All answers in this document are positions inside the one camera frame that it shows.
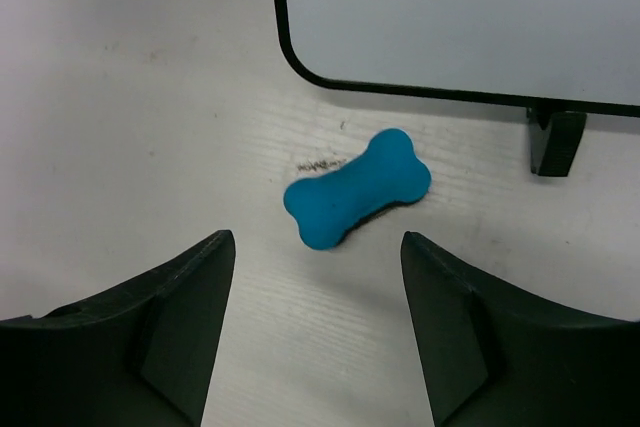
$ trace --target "bone-shaped toy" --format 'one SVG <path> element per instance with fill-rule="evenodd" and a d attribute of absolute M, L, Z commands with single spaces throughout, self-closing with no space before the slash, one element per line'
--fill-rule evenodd
<path fill-rule="evenodd" d="M 291 184 L 284 206 L 296 219 L 302 241 L 326 250 L 386 207 L 419 201 L 430 184 L 431 173 L 416 157 L 409 136 L 388 129 L 339 170 Z"/>

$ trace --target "blue bone-shaped object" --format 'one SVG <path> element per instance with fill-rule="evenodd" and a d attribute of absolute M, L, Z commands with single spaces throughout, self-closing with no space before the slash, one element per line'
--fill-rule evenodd
<path fill-rule="evenodd" d="M 416 157 L 409 136 L 388 129 L 339 170 L 291 184 L 284 206 L 296 219 L 302 241 L 325 250 L 384 208 L 419 201 L 430 184 L 431 173 Z"/>

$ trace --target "black rim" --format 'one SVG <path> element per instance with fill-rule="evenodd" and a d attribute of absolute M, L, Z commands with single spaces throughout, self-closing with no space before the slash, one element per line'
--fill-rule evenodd
<path fill-rule="evenodd" d="M 569 99 L 550 99 L 544 97 L 528 97 L 524 95 L 492 94 L 487 92 L 471 92 L 463 90 L 434 89 L 430 87 L 414 87 L 405 85 L 370 84 L 366 82 L 349 82 L 344 80 L 327 79 L 307 69 L 294 52 L 293 46 L 291 45 L 291 34 L 289 32 L 287 0 L 275 0 L 275 7 L 280 47 L 287 59 L 287 62 L 289 62 L 293 70 L 295 70 L 303 79 L 306 79 L 312 84 L 320 87 L 334 90 L 355 90 L 360 92 L 429 97 L 434 99 L 510 105 L 515 107 L 534 108 L 544 105 L 547 107 L 557 107 L 559 110 L 640 117 L 640 107 L 636 105 L 586 102 Z"/>

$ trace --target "black bracket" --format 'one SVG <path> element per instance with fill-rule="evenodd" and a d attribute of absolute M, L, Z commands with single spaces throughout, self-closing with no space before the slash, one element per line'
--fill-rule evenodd
<path fill-rule="evenodd" d="M 567 177 L 578 151 L 587 114 L 562 105 L 527 108 L 531 144 L 531 173 L 540 177 Z"/>

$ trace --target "brown spot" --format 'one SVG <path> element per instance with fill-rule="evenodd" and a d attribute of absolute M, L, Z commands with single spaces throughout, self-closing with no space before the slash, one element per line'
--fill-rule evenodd
<path fill-rule="evenodd" d="M 347 162 L 346 159 L 322 159 L 315 162 L 305 162 L 298 164 L 298 172 L 322 172 L 331 169 L 337 169 Z"/>

